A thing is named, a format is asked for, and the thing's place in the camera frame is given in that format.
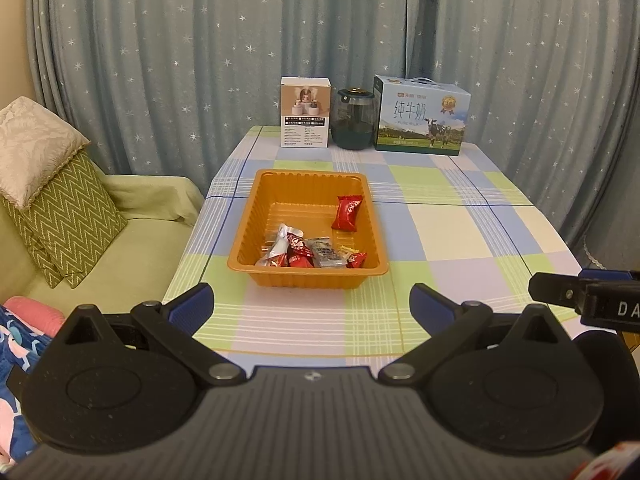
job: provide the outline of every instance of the curtain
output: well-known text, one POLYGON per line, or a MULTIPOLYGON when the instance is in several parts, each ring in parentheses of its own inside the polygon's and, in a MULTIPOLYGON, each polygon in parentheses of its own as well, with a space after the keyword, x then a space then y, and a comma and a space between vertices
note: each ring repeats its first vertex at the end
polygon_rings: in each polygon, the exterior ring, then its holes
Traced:
MULTIPOLYGON (((636 74, 636 89, 640 78, 636 74)), ((606 191, 584 235, 572 248, 583 267, 640 270, 640 99, 630 103, 628 134, 606 191)))
POLYGON ((408 6, 408 75, 471 92, 465 140, 575 242, 626 135, 638 0, 426 1, 408 6))
POLYGON ((406 1, 29 0, 38 100, 105 170, 205 191, 252 125, 279 124, 281 76, 403 76, 406 1))

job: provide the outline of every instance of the orange plastic tray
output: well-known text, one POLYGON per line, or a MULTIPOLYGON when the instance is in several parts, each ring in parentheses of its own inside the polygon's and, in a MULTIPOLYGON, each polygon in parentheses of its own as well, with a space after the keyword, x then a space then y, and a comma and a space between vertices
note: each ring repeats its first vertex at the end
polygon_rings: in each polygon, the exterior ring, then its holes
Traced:
POLYGON ((361 173, 258 171, 227 264, 247 272, 261 286, 356 288, 368 276, 385 274, 389 264, 367 177, 361 173), (342 195, 363 196, 356 232, 331 229, 342 195), (277 231, 281 222, 301 229, 305 238, 329 237, 334 248, 352 247, 366 252, 367 258, 360 269, 256 267, 266 234, 277 231))

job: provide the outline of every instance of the green sofa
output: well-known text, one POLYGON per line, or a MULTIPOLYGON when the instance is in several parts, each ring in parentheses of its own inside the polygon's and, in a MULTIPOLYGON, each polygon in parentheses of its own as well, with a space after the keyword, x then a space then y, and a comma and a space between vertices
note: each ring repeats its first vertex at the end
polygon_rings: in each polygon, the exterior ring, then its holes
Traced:
POLYGON ((129 222, 76 288, 66 280, 49 288, 0 206, 0 304, 11 296, 27 296, 68 316, 81 303, 117 313, 141 301, 162 300, 204 202, 202 194, 181 176, 97 171, 129 222))

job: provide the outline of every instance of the candy wrapper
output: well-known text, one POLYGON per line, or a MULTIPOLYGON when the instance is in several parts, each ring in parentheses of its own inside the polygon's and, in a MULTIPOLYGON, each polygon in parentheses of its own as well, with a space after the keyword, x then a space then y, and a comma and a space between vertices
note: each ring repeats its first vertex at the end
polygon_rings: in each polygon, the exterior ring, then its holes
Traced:
POLYGON ((359 269, 367 257, 367 253, 361 253, 357 249, 352 249, 344 245, 340 246, 338 254, 347 261, 348 269, 359 269))
POLYGON ((289 241, 289 267, 313 268, 314 254, 311 249, 306 246, 302 237, 294 233, 288 233, 287 240, 289 241))
POLYGON ((261 257, 256 265, 259 267, 287 267, 287 249, 289 249, 289 239, 287 234, 292 233, 301 237, 303 232, 300 229, 280 224, 276 240, 271 249, 261 257))
POLYGON ((367 257, 367 253, 353 253, 347 258, 347 268, 359 269, 364 263, 364 259, 367 257))
POLYGON ((351 256, 352 254, 355 254, 357 252, 358 252, 357 249, 352 249, 345 245, 341 245, 340 248, 338 249, 338 254, 340 254, 340 256, 342 256, 345 260, 347 260, 348 257, 351 256))
POLYGON ((278 237, 278 232, 277 231, 271 231, 267 234, 264 235, 264 243, 262 244, 262 247, 260 248, 260 255, 264 256, 266 253, 268 253, 269 251, 271 251, 271 248, 273 247, 274 243, 276 243, 276 238, 278 237))
POLYGON ((347 261, 334 251, 331 238, 310 238, 306 243, 311 248, 317 267, 331 269, 335 267, 346 267, 347 261))
POLYGON ((341 231, 355 231, 356 215, 361 203, 362 195, 339 196, 338 211, 331 228, 340 229, 341 231))

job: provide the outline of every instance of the zigzag pillow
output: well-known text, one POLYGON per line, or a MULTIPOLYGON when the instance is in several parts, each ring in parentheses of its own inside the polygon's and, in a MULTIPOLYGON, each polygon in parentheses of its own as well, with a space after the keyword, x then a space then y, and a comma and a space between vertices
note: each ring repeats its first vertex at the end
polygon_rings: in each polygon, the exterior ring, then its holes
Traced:
POLYGON ((47 285, 54 288, 62 281, 62 276, 60 276, 58 268, 51 261, 51 256, 49 256, 49 253, 47 253, 45 248, 42 246, 38 237, 33 234, 31 229, 29 229, 27 222, 24 221, 20 214, 20 210, 16 209, 4 196, 0 196, 0 202, 2 202, 9 213, 9 217, 14 221, 15 226, 18 228, 20 237, 22 238, 24 245, 27 247, 27 251, 31 256, 31 259, 44 274, 44 279, 46 280, 47 285))
POLYGON ((84 150, 42 188, 28 209, 16 212, 71 288, 84 280, 127 224, 84 150))

